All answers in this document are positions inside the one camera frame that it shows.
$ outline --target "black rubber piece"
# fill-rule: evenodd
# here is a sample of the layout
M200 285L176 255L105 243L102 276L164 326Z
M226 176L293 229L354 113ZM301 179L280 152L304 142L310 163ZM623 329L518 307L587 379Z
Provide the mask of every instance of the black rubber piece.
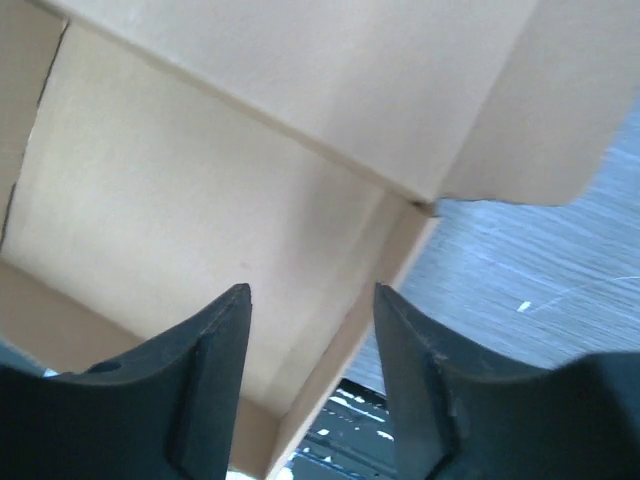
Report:
M248 285L86 373L0 369L0 476L218 480L251 321Z
M640 354L539 369L380 285L374 318L400 479L640 479Z

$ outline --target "gray wooden table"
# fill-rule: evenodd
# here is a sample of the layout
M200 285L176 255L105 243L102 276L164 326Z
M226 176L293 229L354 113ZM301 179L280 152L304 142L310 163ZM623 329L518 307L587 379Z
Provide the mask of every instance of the gray wooden table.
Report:
M538 366L640 350L640 101L570 205L445 200L439 214L401 289L426 314ZM384 392L373 337L347 378Z

